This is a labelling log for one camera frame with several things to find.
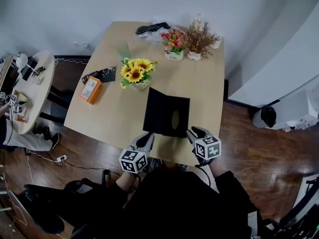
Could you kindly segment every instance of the black box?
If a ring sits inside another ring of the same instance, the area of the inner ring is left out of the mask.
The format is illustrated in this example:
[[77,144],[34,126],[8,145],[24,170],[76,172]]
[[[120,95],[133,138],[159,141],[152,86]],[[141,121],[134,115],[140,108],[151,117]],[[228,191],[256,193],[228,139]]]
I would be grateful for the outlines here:
[[188,129],[189,98],[167,96],[153,88],[149,90],[143,130],[166,136],[186,137]]

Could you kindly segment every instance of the sunflower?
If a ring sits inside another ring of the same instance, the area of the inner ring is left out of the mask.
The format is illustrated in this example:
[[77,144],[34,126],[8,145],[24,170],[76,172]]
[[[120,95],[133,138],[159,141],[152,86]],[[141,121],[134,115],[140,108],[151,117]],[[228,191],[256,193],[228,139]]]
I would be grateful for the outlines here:
[[121,69],[121,73],[120,73],[120,76],[124,76],[126,73],[130,72],[131,69],[130,67],[128,67],[127,65],[124,65]]
[[135,66],[135,63],[138,62],[140,59],[139,58],[136,58],[136,59],[131,59],[129,62],[128,62],[128,66],[133,68]]
[[155,68],[154,64],[152,64],[152,62],[148,59],[139,59],[137,61],[137,66],[142,67],[145,72],[148,72]]
[[135,68],[135,69],[139,69],[139,71],[140,71],[141,73],[145,72],[144,68],[141,67],[141,66],[138,66],[137,62],[135,62],[134,68]]
[[143,71],[137,67],[132,68],[130,77],[127,79],[131,83],[139,82],[143,78]]
[[131,72],[127,72],[123,75],[123,78],[128,80],[132,76]]

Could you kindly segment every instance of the glass bottle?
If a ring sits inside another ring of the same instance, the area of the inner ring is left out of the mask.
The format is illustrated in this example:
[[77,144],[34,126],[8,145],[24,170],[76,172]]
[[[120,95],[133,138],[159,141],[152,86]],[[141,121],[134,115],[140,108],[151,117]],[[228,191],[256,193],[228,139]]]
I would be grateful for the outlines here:
[[200,13],[196,13],[195,29],[196,30],[200,30],[201,29],[201,14]]

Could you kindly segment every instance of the power strip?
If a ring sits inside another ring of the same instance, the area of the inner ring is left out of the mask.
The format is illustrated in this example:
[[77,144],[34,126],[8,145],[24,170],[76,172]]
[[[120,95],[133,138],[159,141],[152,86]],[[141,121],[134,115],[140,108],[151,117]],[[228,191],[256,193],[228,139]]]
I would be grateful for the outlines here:
[[63,155],[63,156],[61,156],[61,157],[58,157],[58,158],[56,159],[56,162],[61,162],[62,160],[66,160],[67,158],[68,158],[67,155]]

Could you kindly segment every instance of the table leg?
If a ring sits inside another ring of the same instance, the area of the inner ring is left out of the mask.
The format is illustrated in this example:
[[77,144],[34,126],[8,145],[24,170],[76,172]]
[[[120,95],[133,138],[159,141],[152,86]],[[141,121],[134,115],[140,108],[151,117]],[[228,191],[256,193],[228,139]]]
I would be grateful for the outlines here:
[[56,94],[57,96],[61,97],[63,96],[63,92],[60,91],[59,89],[57,89],[55,86],[52,86],[50,87],[50,91],[54,94]]
[[45,114],[45,113],[40,113],[39,117],[46,119],[46,120],[53,121],[53,122],[61,123],[61,124],[64,123],[64,119],[61,119],[61,118],[58,118],[58,117],[55,117],[55,116],[52,116],[49,114]]
[[64,101],[63,99],[59,98],[58,96],[56,96],[52,93],[49,93],[48,100],[66,108],[66,109],[69,109],[70,104],[68,102]]

